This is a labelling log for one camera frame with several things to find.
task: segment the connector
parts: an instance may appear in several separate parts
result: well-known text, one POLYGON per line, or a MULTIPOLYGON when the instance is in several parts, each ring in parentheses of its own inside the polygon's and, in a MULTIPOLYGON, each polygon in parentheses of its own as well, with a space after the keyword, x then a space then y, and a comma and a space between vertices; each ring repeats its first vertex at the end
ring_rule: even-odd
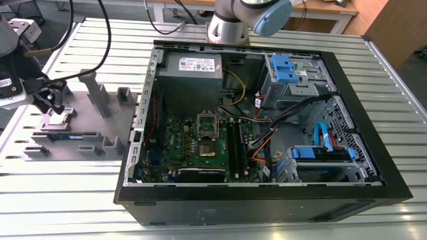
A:
POLYGON ((181 28, 185 26, 185 24, 186 24, 186 23, 185 23, 184 21, 181 21, 181 22, 177 24, 176 27, 177 27, 178 29, 181 29, 181 28))

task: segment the ram slot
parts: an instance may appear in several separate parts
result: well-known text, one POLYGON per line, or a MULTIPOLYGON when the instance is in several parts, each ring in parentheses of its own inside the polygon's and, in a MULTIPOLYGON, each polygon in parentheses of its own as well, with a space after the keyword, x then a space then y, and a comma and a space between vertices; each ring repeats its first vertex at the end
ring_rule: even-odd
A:
POLYGON ((245 145, 245 135, 242 130, 242 123, 237 122, 237 131, 238 131, 238 147, 240 147, 240 156, 238 156, 238 163, 240 167, 238 170, 241 171, 242 175, 246 175, 248 169, 248 159, 246 159, 246 145, 245 145))
POLYGON ((237 161, 236 161, 236 151, 234 151, 234 131, 233 131, 233 122, 226 123, 226 146, 228 146, 228 168, 229 176, 236 177, 237 173, 237 161))

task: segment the sticker label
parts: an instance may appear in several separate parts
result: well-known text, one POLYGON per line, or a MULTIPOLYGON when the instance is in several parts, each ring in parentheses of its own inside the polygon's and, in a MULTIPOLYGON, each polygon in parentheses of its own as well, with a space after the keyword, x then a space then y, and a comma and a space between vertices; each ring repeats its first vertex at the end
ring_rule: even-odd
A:
POLYGON ((306 72, 305 71, 294 71, 296 75, 300 76, 306 76, 306 72))
POLYGON ((82 139, 82 136, 69 136, 69 139, 82 139))
POLYGON ((254 99, 254 107, 258 109, 261 107, 261 100, 254 99))
POLYGON ((214 72, 214 59, 182 57, 178 59, 178 70, 192 72, 214 72))
POLYGON ((264 168, 261 169, 262 173, 265 174, 266 177, 269 177, 269 169, 268 167, 264 166, 264 168))
POLYGON ((0 80, 0 88, 10 86, 10 85, 11 85, 11 80, 10 79, 0 80))

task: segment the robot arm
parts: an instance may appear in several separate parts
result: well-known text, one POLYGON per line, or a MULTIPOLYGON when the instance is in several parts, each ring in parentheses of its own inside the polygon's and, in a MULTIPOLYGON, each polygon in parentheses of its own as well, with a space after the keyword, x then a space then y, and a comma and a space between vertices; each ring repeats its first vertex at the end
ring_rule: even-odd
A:
POLYGON ((248 27, 269 37, 286 23, 290 12, 289 0, 217 0, 208 39, 216 44, 244 45, 248 27))
MULTIPOLYGON (((10 4, 10 1, 0 0, 1 4, 10 4)), ((42 113, 49 109, 61 113, 61 92, 66 83, 45 84, 47 76, 41 72, 37 59, 23 56, 29 49, 10 23, 0 14, 0 108, 31 104, 42 113)))

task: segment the green circuit board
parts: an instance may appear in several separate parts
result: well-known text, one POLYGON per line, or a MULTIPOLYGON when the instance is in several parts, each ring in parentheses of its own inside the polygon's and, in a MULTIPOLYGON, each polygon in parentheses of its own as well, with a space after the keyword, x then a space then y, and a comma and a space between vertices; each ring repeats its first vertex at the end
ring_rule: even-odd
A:
MULTIPOLYGON (((225 170, 225 182, 253 183, 258 181, 258 168, 246 169, 246 175, 234 177, 229 172, 228 134, 229 119, 221 119, 217 124, 217 138, 197 138, 197 119, 166 120, 163 149, 161 153, 162 169, 216 168, 225 170)), ((245 143, 253 140, 252 123, 241 121, 245 143)), ((212 131, 212 122, 200 119, 200 128, 212 131)))

